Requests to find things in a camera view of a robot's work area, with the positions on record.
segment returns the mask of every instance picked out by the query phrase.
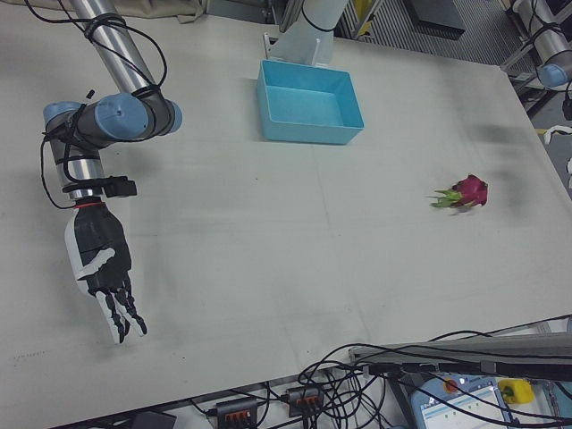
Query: blue joint cap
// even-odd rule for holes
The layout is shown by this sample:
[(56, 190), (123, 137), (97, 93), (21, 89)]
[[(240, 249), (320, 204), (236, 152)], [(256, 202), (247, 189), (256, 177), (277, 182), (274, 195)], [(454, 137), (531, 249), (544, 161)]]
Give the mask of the blue joint cap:
[(546, 64), (538, 71), (538, 78), (546, 88), (559, 87), (568, 83), (566, 72), (557, 64)]
[(172, 127), (171, 127), (171, 129), (169, 130), (169, 132), (175, 132), (175, 131), (177, 131), (177, 130), (181, 127), (181, 125), (182, 125), (182, 110), (181, 110), (181, 108), (180, 108), (176, 103), (174, 103), (173, 101), (171, 101), (171, 100), (167, 100), (167, 101), (169, 101), (169, 103), (171, 103), (172, 109), (173, 109), (173, 111), (175, 112), (174, 121), (173, 121), (173, 123), (172, 123)]
[(118, 140), (135, 139), (149, 125), (143, 103), (125, 93), (103, 97), (96, 104), (94, 116), (100, 130)]
[(66, 112), (75, 112), (81, 107), (81, 103), (75, 101), (62, 101), (60, 103), (52, 103), (44, 107), (44, 124), (47, 125), (51, 120), (60, 114)]

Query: green leaf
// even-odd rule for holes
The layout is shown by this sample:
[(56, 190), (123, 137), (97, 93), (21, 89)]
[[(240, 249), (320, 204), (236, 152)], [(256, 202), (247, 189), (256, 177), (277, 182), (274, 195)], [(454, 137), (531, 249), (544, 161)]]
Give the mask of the green leaf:
[(435, 192), (437, 192), (439, 194), (443, 194), (445, 196), (445, 198), (447, 198), (448, 200), (453, 201), (455, 203), (462, 198), (461, 193), (457, 192), (456, 190), (450, 190), (450, 189), (436, 190)]
[(444, 208), (444, 207), (450, 207), (451, 204), (453, 204), (453, 203), (454, 203), (454, 201), (451, 201), (445, 197), (442, 197), (442, 198), (439, 198), (436, 203), (431, 203), (431, 206), (437, 207), (437, 208)]

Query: blue plastic bin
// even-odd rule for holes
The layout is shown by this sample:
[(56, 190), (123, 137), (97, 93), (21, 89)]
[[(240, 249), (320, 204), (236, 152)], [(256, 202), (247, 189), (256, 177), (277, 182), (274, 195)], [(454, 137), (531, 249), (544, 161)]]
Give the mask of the blue plastic bin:
[(364, 129), (346, 71), (263, 60), (257, 93), (267, 139), (345, 145)]

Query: white table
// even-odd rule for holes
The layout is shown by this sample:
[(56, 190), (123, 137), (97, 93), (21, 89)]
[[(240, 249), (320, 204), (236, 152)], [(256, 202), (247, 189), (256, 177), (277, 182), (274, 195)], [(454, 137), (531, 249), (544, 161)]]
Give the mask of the white table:
[[(71, 213), (49, 205), (38, 166), (43, 106), (113, 83), (73, 26), (6, 4), (0, 16), (1, 428), (295, 374), (345, 342), (569, 312), (572, 204), (498, 68), (336, 40), (332, 67), (350, 71), (366, 129), (346, 147), (269, 142), (255, 85), (270, 28), (130, 20), (164, 48), (185, 123), (103, 152), (139, 187), (109, 206), (149, 327), (114, 346), (74, 284)], [(490, 183), (487, 206), (429, 207), (469, 172)]]

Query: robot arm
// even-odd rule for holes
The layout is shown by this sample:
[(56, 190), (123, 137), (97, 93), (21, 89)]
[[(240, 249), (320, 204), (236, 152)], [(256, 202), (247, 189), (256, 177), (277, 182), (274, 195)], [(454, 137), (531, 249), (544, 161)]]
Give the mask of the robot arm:
[(60, 102), (44, 109), (62, 191), (74, 202), (65, 230), (71, 268), (80, 290), (97, 298), (114, 341), (130, 326), (147, 333), (131, 295), (130, 251), (120, 221), (102, 196), (137, 194), (127, 177), (105, 177), (99, 150), (117, 141), (142, 141), (175, 132), (181, 110), (163, 97), (135, 47), (123, 18), (108, 0), (71, 0), (84, 35), (95, 46), (119, 94), (91, 104)]

